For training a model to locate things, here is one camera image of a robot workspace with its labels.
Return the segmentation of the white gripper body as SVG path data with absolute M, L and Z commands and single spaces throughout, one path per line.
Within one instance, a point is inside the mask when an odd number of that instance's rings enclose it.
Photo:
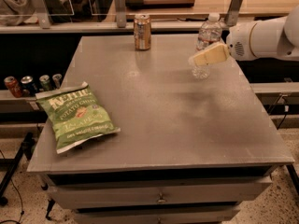
M 253 61 L 256 56 L 251 50 L 250 38 L 256 21 L 238 23 L 229 28 L 229 34 L 226 37 L 226 44 L 230 54 L 238 61 Z

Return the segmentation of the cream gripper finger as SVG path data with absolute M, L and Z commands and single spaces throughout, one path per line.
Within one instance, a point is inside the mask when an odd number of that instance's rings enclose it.
M 216 42 L 196 52 L 189 58 L 188 62 L 190 65 L 195 66 L 209 65 L 225 62 L 229 56 L 228 47 L 221 42 Z

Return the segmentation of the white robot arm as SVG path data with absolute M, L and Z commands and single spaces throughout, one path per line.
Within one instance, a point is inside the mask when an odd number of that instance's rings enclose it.
M 196 67 L 225 62 L 275 58 L 299 61 L 299 6 L 287 16 L 238 24 L 229 29 L 226 43 L 216 42 L 189 58 Z

